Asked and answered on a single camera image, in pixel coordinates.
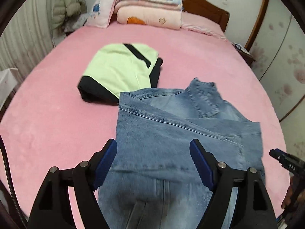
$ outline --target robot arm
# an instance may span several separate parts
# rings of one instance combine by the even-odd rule
[[[93,192],[102,186],[116,151],[115,140],[109,139],[100,152],[73,169],[52,167],[39,189],[27,228],[76,229],[68,195],[68,186],[72,186],[84,227],[109,229]],[[190,143],[190,154],[202,183],[213,191],[197,229],[221,229],[233,187],[239,187],[239,190],[230,228],[276,228],[271,201],[255,168],[232,169],[206,152],[197,139]]]

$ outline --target pink bed sheet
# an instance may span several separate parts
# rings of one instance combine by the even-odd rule
[[[159,87],[184,89],[195,77],[215,82],[223,99],[260,122],[266,187],[279,215],[289,174],[268,153],[285,150],[285,142],[266,92],[239,53],[229,42],[204,34],[117,23],[107,29],[83,27],[66,38],[28,76],[1,121],[0,134],[25,213],[29,215],[51,166],[75,167],[115,138],[118,107],[84,102],[77,84],[98,49],[121,42],[144,43],[159,52],[164,60]],[[0,162],[0,178],[7,185]],[[74,192],[70,198],[76,225],[82,228]]]

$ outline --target curtain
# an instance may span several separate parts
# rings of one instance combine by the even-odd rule
[[[0,37],[0,70],[17,68],[19,84],[53,49],[50,27],[54,2],[26,0]]]

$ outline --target human hand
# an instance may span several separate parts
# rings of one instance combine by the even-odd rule
[[[293,179],[294,179],[294,176],[290,178],[290,186],[287,189],[287,193],[282,202],[282,209],[286,208],[291,203],[291,196],[293,194],[293,189],[292,189]],[[297,202],[302,202],[302,201],[305,201],[305,190],[299,194],[298,199],[297,199]]]

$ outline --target puffer jacket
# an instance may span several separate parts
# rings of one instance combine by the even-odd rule
[[[87,12],[85,0],[55,0],[52,17],[52,29],[59,28],[66,17]]]

